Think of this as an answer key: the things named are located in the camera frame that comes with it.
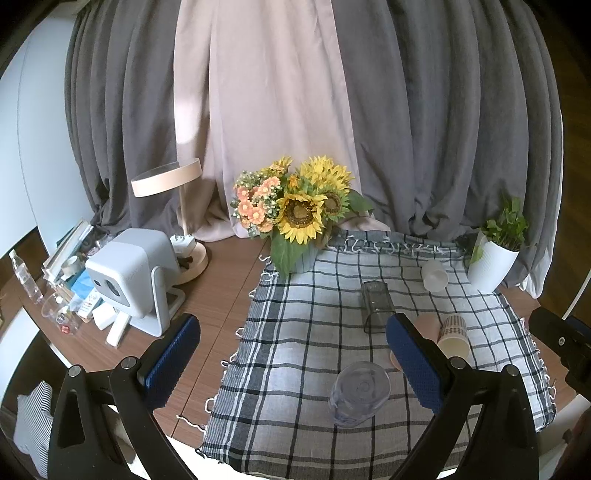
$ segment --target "projector lens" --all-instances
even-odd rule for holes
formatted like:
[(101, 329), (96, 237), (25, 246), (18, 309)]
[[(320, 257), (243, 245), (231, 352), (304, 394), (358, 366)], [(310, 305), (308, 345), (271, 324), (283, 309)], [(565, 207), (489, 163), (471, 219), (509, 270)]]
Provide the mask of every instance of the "projector lens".
[(111, 292), (113, 292), (116, 296), (119, 297), (120, 296), (119, 295), (119, 292), (117, 291), (117, 289), (115, 288), (115, 286), (109, 280), (107, 280), (106, 282), (107, 282), (107, 287), (109, 287), (109, 290)]

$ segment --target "wooden floor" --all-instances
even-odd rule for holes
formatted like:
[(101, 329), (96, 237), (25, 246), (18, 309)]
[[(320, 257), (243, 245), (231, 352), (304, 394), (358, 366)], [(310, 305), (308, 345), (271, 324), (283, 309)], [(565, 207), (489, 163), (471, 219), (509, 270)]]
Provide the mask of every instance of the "wooden floor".
[[(539, 15), (560, 95), (564, 128), (562, 204), (554, 258), (540, 303), (562, 316), (591, 268), (591, 86), (573, 45), (552, 15)], [(574, 314), (591, 325), (591, 287)]]

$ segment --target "blue gripper pad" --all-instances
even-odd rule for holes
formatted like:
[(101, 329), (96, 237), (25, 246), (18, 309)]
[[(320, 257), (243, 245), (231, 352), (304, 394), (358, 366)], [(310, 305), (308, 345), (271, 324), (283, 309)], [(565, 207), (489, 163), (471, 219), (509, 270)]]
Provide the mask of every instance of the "blue gripper pad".
[(144, 387), (144, 404), (149, 411), (166, 405), (200, 338), (197, 317), (183, 314), (142, 355), (138, 381)]
[(435, 415), (439, 413), (443, 406), (441, 378), (396, 315), (388, 319), (386, 339), (419, 403), (430, 408)]

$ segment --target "potted plant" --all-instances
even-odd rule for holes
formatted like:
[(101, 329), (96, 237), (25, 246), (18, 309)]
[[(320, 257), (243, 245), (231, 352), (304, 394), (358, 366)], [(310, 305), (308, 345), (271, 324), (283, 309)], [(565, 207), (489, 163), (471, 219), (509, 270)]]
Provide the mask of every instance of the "potted plant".
[(472, 286), (481, 293), (491, 293), (500, 285), (519, 255), (527, 228), (519, 199), (503, 199), (499, 218), (488, 220), (478, 233), (468, 267)]
[(291, 162), (281, 157), (269, 167), (242, 172), (230, 203), (251, 238), (271, 238), (271, 259), (282, 277), (311, 269), (332, 226), (348, 212), (372, 207), (350, 188), (351, 172), (331, 158), (310, 157), (290, 173)]

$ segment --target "striped cloth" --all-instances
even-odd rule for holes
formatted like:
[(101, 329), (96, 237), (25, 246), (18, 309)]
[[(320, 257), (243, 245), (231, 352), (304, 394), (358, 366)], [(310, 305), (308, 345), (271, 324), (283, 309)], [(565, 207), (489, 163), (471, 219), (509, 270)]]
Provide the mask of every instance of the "striped cloth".
[(14, 445), (31, 456), (37, 472), (47, 478), (47, 458), (51, 437), (51, 385), (42, 381), (29, 395), (17, 397), (17, 425)]
[[(450, 277), (441, 293), (425, 291), (421, 281), (421, 265), (430, 258)], [(466, 264), (453, 244), (341, 232), (307, 273), (284, 281), (267, 266), (199, 451), (237, 471), (272, 478), (365, 480), (396, 471), (433, 414), (390, 363), (385, 334), (363, 332), (360, 290), (368, 280), (386, 282), (396, 311), (410, 319), (425, 312), (436, 312), (440, 321), (462, 315), (468, 363), (496, 371), (516, 365), (536, 429), (548, 425), (555, 407), (530, 335), (502, 294), (483, 295), (469, 284)], [(357, 361), (384, 367), (392, 390), (375, 417), (340, 429), (329, 415), (330, 389)], [(447, 466), (459, 463), (478, 411), (471, 411)]]

